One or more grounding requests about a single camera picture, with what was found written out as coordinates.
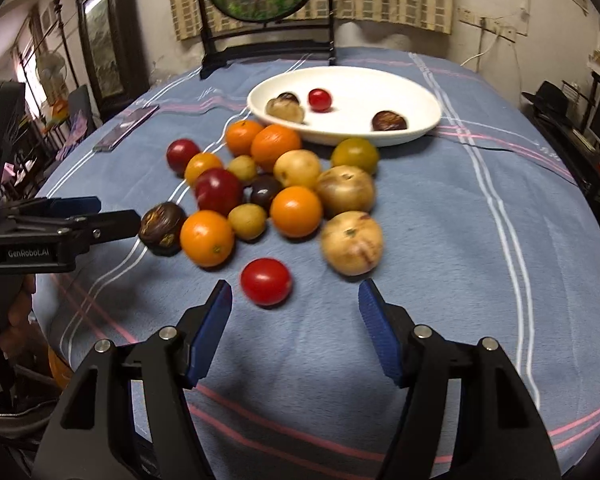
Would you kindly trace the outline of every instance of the smartphone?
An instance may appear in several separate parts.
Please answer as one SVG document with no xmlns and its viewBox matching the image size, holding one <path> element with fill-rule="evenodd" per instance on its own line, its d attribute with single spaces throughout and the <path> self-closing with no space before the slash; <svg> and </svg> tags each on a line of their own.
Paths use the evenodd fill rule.
<svg viewBox="0 0 600 480">
<path fill-rule="evenodd" d="M 93 151 L 112 152 L 115 147 L 128 136 L 128 134 L 151 117 L 158 108 L 160 108 L 160 105 L 145 106 L 143 108 L 138 108 L 138 110 L 134 110 L 118 126 L 102 137 L 102 139 L 93 147 Z"/>
</svg>

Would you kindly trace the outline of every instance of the red tomato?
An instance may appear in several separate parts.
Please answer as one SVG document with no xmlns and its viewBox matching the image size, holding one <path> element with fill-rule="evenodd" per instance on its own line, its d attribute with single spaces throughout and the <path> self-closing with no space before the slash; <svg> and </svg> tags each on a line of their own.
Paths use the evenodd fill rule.
<svg viewBox="0 0 600 480">
<path fill-rule="evenodd" d="M 332 103 L 331 94 L 322 88 L 314 88 L 309 92 L 309 106 L 314 112 L 326 112 Z"/>
<path fill-rule="evenodd" d="M 183 176 L 187 164 L 198 153 L 200 148 L 193 140 L 174 140 L 167 148 L 167 163 L 178 176 Z"/>
<path fill-rule="evenodd" d="M 273 306 L 291 292 L 291 273 L 273 258 L 260 258 L 248 264 L 240 275 L 240 286 L 253 303 Z"/>
</svg>

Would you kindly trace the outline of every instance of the red apple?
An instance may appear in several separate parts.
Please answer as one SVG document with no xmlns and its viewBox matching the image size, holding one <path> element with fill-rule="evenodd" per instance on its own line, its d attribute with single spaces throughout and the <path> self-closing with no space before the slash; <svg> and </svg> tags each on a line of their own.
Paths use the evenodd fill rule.
<svg viewBox="0 0 600 480">
<path fill-rule="evenodd" d="M 200 148 L 193 140 L 174 140 L 167 148 L 167 163 L 178 176 L 182 177 L 187 164 L 198 153 Z"/>
<path fill-rule="evenodd" d="M 210 168 L 196 180 L 194 190 L 200 210 L 208 209 L 227 216 L 242 203 L 242 183 L 233 173 Z"/>
</svg>

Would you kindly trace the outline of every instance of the black hat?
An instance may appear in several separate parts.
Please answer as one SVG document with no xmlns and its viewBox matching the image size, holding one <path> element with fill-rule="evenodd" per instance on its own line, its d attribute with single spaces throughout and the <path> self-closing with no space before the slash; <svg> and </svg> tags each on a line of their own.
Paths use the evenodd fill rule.
<svg viewBox="0 0 600 480">
<path fill-rule="evenodd" d="M 567 96 L 556 85 L 544 81 L 536 94 L 522 92 L 522 97 L 530 101 L 534 108 L 549 119 L 557 121 L 565 126 L 572 127 L 571 121 L 567 118 L 567 109 L 569 100 Z"/>
</svg>

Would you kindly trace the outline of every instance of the human hand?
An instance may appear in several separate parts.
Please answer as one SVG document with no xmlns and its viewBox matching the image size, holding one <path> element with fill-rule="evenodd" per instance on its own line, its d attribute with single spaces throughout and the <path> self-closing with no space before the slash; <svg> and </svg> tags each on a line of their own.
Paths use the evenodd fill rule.
<svg viewBox="0 0 600 480">
<path fill-rule="evenodd" d="M 0 349 L 7 357 L 16 357 L 24 349 L 29 332 L 29 314 L 32 307 L 31 296 L 36 292 L 36 275 L 28 274 L 24 277 L 13 304 L 7 313 L 9 326 L 0 334 Z"/>
</svg>

